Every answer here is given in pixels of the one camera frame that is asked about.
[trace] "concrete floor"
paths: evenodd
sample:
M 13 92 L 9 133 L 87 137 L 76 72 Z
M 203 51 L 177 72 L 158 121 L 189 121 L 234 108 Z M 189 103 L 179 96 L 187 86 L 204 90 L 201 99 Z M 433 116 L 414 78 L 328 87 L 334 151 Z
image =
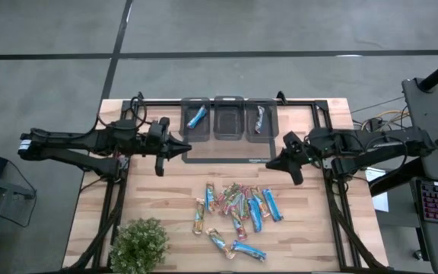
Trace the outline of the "concrete floor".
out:
M 111 53 L 125 0 L 0 0 L 0 54 Z M 135 0 L 124 53 L 237 50 L 438 49 L 431 0 Z M 83 132 L 94 122 L 110 61 L 0 61 L 0 155 L 38 189 L 31 226 L 6 224 L 0 273 L 57 270 L 82 172 L 54 161 L 22 161 L 30 127 Z M 346 97 L 352 110 L 400 97 L 401 81 L 424 77 L 438 56 L 121 60 L 111 98 Z M 356 112 L 364 120 L 400 110 L 397 100 Z M 385 165 L 394 168 L 398 162 Z M 390 266 L 430 272 L 411 258 L 413 229 L 382 226 Z

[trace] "table frame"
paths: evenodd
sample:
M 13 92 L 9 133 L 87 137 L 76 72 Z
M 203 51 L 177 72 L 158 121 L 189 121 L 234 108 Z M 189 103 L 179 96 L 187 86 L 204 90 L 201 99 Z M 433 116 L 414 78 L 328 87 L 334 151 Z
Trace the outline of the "table frame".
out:
M 332 121 L 329 113 L 329 106 L 327 100 L 292 100 L 286 99 L 284 94 L 280 91 L 276 97 L 277 105 L 281 106 L 305 106 L 310 107 L 313 117 L 313 125 L 315 128 L 321 127 L 321 120 L 319 118 L 319 111 L 322 112 L 325 118 L 325 126 L 332 129 Z M 146 100 L 145 103 L 147 107 L 163 107 L 163 106 L 180 106 L 179 100 Z M 127 115 L 127 110 L 130 107 L 130 101 L 124 100 L 122 102 L 120 119 L 125 119 Z M 110 268 L 110 258 L 108 256 L 106 266 L 100 266 L 101 254 L 103 251 L 103 242 L 106 234 L 112 228 L 110 243 L 113 244 L 116 235 L 117 228 L 121 223 L 122 207 L 125 198 L 125 188 L 127 184 L 127 177 L 129 172 L 129 166 L 125 165 L 122 167 L 125 173 L 125 179 L 119 181 L 118 195 L 114 209 L 110 212 L 111 199 L 113 196 L 113 188 L 116 184 L 113 181 L 107 182 L 106 193 L 104 196 L 103 211 L 101 212 L 99 230 L 96 237 L 92 240 L 88 248 L 82 253 L 78 261 L 70 267 L 62 268 L 57 272 L 65 273 L 108 273 L 112 272 Z M 332 223 L 332 232 L 334 234 L 335 249 L 338 257 L 338 265 L 340 272 L 349 273 L 414 273 L 414 272 L 401 272 L 385 268 L 381 263 L 378 263 L 374 259 L 373 255 L 368 251 L 368 249 L 363 245 L 360 238 L 356 235 L 353 229 L 353 222 L 351 218 L 351 211 L 349 209 L 348 197 L 344 189 L 345 181 L 338 180 L 334 181 L 331 179 L 329 169 L 322 169 L 322 174 L 324 177 L 326 198 L 328 200 L 329 214 Z M 341 204 L 341 209 L 339 209 L 332 187 L 334 185 L 338 186 L 339 199 Z M 344 245 L 341 238 L 341 226 L 348 236 L 349 247 L 351 251 L 351 258 L 354 266 L 348 266 L 346 264 L 346 257 L 344 254 Z M 365 262 L 369 268 L 363 268 L 361 266 L 360 255 L 364 258 Z M 86 268 L 90 260 L 93 259 L 90 268 Z

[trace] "green plant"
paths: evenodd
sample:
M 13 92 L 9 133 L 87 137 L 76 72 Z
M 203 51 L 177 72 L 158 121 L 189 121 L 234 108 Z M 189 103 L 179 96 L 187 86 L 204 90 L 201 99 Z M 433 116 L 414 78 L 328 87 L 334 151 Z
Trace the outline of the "green plant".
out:
M 111 269 L 123 274 L 145 274 L 165 261 L 168 236 L 155 218 L 130 221 L 119 228 L 111 249 Z

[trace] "wooden tabletop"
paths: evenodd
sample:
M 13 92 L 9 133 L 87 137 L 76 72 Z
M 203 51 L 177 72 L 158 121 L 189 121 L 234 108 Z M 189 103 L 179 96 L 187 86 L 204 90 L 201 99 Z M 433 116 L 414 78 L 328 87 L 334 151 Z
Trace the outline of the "wooden tabletop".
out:
M 333 127 L 351 129 L 353 125 L 347 100 L 326 100 Z M 119 118 L 121 103 L 121 100 L 103 102 L 100 113 L 105 122 Z M 149 120 L 162 116 L 170 118 L 169 130 L 179 138 L 180 107 L 148 107 Z M 313 128 L 310 108 L 278 106 L 278 126 L 280 134 L 275 139 L 275 144 L 277 151 L 280 151 L 284 134 L 294 131 L 303 138 Z M 146 132 L 147 128 L 143 126 L 140 130 Z M 289 174 L 267 170 L 264 164 L 185 164 L 180 157 L 176 157 L 165 163 L 165 176 L 157 177 L 154 162 L 155 157 L 132 157 L 122 224 L 128 220 L 150 217 L 162 221 L 170 237 L 170 249 L 165 264 L 158 266 L 156 271 L 338 270 L 329 208 L 320 170 L 309 165 L 303 166 L 305 180 L 302 185 L 294 186 Z M 94 173 L 87 173 L 82 185 L 85 186 L 96 179 Z M 192 233 L 195 198 L 204 198 L 205 183 L 208 181 L 214 182 L 217 192 L 233 182 L 246 186 L 258 185 L 260 188 L 272 190 L 284 220 L 275 223 L 268 219 L 260 233 L 254 233 L 251 221 L 245 221 L 248 233 L 245 244 L 266 252 L 268 255 L 264 263 L 244 254 L 237 254 L 234 259 L 228 260 L 205 233 L 199 236 Z M 105 183 L 96 183 L 80 195 L 63 266 L 73 264 L 96 235 L 105 189 Z M 350 181 L 348 200 L 354 230 L 375 258 L 387 265 L 385 248 L 366 182 Z M 204 229 L 207 228 L 216 228 L 227 243 L 236 239 L 231 219 L 217 213 L 205 213 Z M 110 233 L 107 236 L 101 260 L 103 266 L 106 265 L 109 251 Z M 350 261 L 345 235 L 343 239 L 344 252 Z

